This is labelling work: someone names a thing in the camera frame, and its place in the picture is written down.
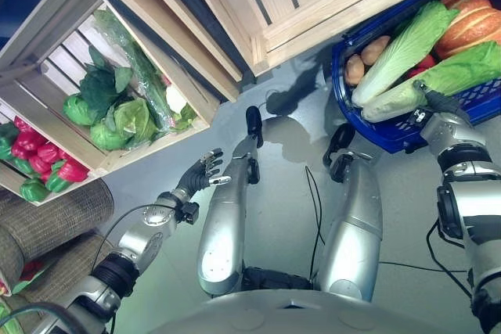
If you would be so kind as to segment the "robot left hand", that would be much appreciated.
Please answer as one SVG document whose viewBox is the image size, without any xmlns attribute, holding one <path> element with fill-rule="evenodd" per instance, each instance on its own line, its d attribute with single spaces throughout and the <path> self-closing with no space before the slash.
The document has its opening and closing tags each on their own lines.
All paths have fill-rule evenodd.
<svg viewBox="0 0 501 334">
<path fill-rule="evenodd" d="M 180 178 L 176 190 L 183 191 L 188 197 L 210 186 L 225 185 L 232 178 L 219 175 L 218 166 L 222 164 L 223 151 L 220 148 L 212 149 L 199 158 Z"/>
</svg>

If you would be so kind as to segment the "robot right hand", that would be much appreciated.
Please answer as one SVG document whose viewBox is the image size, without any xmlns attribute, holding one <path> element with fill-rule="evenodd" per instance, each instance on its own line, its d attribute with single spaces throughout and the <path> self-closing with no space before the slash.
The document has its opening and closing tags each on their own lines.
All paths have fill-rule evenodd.
<svg viewBox="0 0 501 334">
<path fill-rule="evenodd" d="M 420 91 L 427 100 L 428 107 L 437 113 L 452 113 L 464 120 L 469 120 L 470 117 L 465 112 L 457 99 L 437 92 L 429 88 L 424 80 L 415 80 L 413 87 Z"/>
</svg>

